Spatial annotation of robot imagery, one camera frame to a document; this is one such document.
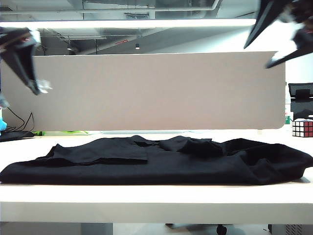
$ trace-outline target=desk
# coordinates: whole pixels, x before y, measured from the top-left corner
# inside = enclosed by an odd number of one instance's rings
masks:
[[[292,137],[285,129],[181,135],[284,143],[313,155],[312,139]],[[142,136],[157,140],[177,134]],[[13,162],[44,156],[56,143],[76,146],[103,137],[113,135],[36,137],[0,143],[0,170]],[[313,167],[296,182],[268,186],[0,185],[0,209],[1,221],[10,222],[313,224],[312,195]]]

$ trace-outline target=fluorescent light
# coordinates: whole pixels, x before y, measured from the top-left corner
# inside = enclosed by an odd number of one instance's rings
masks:
[[[198,19],[198,20],[132,20],[132,21],[35,21],[0,22],[2,27],[29,28],[173,28],[250,26],[255,19]]]

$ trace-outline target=exposed ceiling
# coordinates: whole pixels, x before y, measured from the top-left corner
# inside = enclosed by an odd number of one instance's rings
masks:
[[[164,20],[253,18],[258,0],[1,0],[1,21],[48,20]],[[44,54],[64,54],[70,44],[79,54],[140,53],[235,30],[223,28],[171,29],[45,29],[41,31]]]

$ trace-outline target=folded garment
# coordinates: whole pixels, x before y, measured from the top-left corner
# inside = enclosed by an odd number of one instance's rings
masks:
[[[0,142],[5,141],[18,141],[23,138],[34,137],[35,135],[30,131],[12,131],[12,132],[1,132]]]
[[[245,139],[140,136],[103,138],[77,146],[59,144],[35,160],[13,163],[2,183],[58,185],[239,184],[296,180],[313,166],[309,154],[282,144]]]

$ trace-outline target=white wall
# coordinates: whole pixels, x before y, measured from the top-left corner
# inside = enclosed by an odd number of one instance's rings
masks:
[[[224,51],[278,51],[288,47],[289,39],[299,25],[275,22],[268,27],[246,50],[243,49],[250,28],[203,38],[192,42],[166,47],[151,53],[224,52]],[[313,82],[313,53],[286,63],[286,81]]]

